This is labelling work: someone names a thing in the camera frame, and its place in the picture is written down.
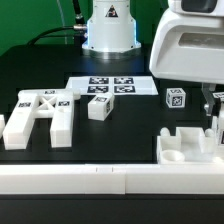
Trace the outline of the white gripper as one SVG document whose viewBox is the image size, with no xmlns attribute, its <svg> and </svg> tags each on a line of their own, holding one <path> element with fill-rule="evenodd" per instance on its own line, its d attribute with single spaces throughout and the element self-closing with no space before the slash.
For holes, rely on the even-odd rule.
<svg viewBox="0 0 224 224">
<path fill-rule="evenodd" d="M 204 82 L 204 109 L 211 116 L 215 84 L 224 84 L 224 0 L 168 0 L 149 69 L 157 78 Z"/>
</svg>

